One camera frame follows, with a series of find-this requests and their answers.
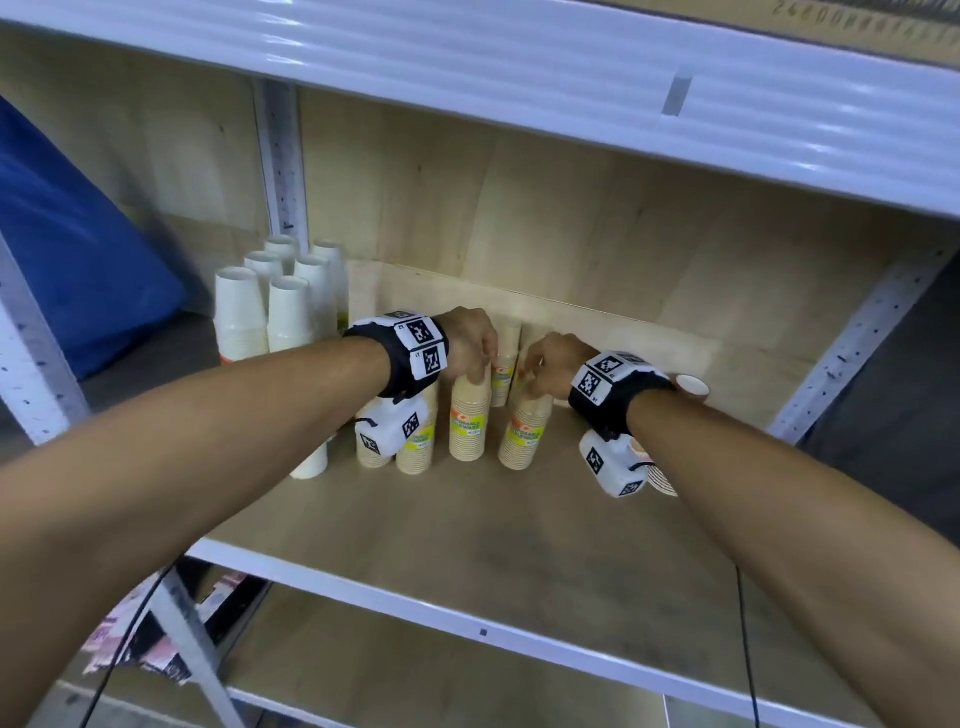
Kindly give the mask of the white metal shelving rack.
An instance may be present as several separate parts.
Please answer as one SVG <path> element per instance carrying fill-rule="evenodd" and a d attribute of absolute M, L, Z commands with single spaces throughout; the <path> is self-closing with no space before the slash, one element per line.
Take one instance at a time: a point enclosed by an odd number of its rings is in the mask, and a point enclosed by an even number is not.
<path fill-rule="evenodd" d="M 578 0 L 0 0 L 0 61 L 205 284 L 285 184 L 352 318 L 461 299 L 596 334 L 795 443 L 960 253 L 960 27 L 761 6 L 959 66 Z"/>

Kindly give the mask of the black wristband with marker tags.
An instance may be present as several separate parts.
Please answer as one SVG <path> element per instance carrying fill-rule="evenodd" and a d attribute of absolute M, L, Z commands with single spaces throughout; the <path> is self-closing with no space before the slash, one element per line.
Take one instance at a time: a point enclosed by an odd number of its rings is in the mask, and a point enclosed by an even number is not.
<path fill-rule="evenodd" d="M 574 375 L 567 401 L 601 437 L 631 433 L 628 413 L 645 391 L 676 391 L 670 378 L 641 357 L 607 350 L 589 358 Z"/>
<path fill-rule="evenodd" d="M 344 337 L 378 343 L 390 360 L 390 379 L 380 398 L 412 399 L 438 382 L 449 366 L 450 339 L 434 318 L 396 310 L 356 321 Z"/>

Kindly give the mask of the pile of printed packets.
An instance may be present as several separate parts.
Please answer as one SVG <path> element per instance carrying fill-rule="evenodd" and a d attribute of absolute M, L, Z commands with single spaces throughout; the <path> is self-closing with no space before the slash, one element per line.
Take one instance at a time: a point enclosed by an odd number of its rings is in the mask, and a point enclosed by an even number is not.
<path fill-rule="evenodd" d="M 198 572 L 181 576 L 183 585 L 196 595 L 196 610 L 219 656 L 226 655 L 238 638 L 242 624 L 267 589 L 267 582 L 239 571 L 219 567 L 201 567 Z M 177 685 L 193 679 L 179 650 L 174 648 L 156 617 L 149 611 L 138 614 L 158 577 L 141 582 L 119 602 L 94 630 L 80 649 L 80 674 L 104 672 L 114 659 L 121 638 L 136 623 L 137 629 L 126 642 L 118 667 L 138 667 L 168 678 Z"/>

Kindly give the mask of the person's left forearm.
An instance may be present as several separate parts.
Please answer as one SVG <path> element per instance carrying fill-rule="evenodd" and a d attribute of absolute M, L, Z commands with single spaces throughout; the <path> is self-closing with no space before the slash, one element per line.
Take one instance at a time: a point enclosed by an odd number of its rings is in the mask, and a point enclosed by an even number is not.
<path fill-rule="evenodd" d="M 102 618 L 279 484 L 390 381 L 359 337 L 203 371 L 0 468 L 0 728 Z"/>

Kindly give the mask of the toppled brown paper cup stack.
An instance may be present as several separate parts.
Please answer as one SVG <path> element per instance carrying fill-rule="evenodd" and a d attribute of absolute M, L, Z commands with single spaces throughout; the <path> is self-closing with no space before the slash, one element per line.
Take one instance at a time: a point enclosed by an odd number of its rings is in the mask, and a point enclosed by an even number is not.
<path fill-rule="evenodd" d="M 642 467 L 646 468 L 646 482 L 663 495 L 669 497 L 678 497 L 677 491 L 673 488 L 665 474 L 655 465 L 649 453 L 636 440 L 630 439 L 630 450 L 640 462 Z"/>

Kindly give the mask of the person's left hand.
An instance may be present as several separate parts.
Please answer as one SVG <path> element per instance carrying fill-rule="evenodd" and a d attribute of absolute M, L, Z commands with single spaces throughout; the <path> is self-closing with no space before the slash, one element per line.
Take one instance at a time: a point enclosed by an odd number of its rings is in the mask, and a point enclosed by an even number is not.
<path fill-rule="evenodd" d="M 488 366 L 498 356 L 498 333 L 482 308 L 455 307 L 433 316 L 448 341 L 443 380 L 466 377 L 475 385 L 486 382 Z"/>

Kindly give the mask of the wooden shelf board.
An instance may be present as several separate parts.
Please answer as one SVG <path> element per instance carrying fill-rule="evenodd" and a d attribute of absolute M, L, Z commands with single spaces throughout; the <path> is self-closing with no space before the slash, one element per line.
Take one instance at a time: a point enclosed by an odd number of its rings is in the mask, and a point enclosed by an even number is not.
<path fill-rule="evenodd" d="M 668 728 L 660 694 L 281 585 L 222 675 L 330 728 Z"/>
<path fill-rule="evenodd" d="M 446 443 L 421 475 L 362 467 L 353 434 L 189 550 L 320 597 L 778 728 L 878 728 L 809 642 L 744 584 L 678 497 L 607 495 L 559 408 L 531 467 Z"/>

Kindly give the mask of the person's right forearm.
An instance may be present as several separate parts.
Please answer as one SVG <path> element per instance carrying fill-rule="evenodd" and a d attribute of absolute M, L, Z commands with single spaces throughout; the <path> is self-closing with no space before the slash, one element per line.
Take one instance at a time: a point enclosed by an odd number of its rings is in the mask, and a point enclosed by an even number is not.
<path fill-rule="evenodd" d="M 960 549 L 795 447 L 667 391 L 630 433 L 887 728 L 960 723 Z"/>

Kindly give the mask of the person's right hand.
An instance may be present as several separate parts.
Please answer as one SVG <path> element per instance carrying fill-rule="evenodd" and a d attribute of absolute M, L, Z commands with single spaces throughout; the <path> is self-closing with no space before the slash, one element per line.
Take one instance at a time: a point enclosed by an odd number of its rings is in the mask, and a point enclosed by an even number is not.
<path fill-rule="evenodd" d="M 565 402 L 569 399 L 574 377 L 590 359 L 599 355 L 599 350 L 573 334 L 550 332 L 528 348 L 520 367 L 522 378 L 525 361 L 530 353 L 545 353 L 557 366 L 555 400 Z"/>

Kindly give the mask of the blue fabric bag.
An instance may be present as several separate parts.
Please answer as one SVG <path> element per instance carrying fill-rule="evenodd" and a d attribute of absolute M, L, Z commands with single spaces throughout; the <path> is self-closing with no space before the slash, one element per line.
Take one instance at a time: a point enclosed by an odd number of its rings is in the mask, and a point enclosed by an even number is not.
<path fill-rule="evenodd" d="M 2 96 L 0 233 L 79 382 L 186 302 L 136 225 Z"/>

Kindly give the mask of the group of white cup stacks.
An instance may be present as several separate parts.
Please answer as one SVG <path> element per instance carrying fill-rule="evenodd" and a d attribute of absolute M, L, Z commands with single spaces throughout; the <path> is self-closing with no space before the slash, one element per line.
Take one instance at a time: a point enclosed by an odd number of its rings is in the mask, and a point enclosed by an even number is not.
<path fill-rule="evenodd" d="M 241 266 L 217 271 L 214 329 L 222 364 L 340 336 L 350 321 L 342 250 L 309 250 L 290 235 L 269 237 Z"/>

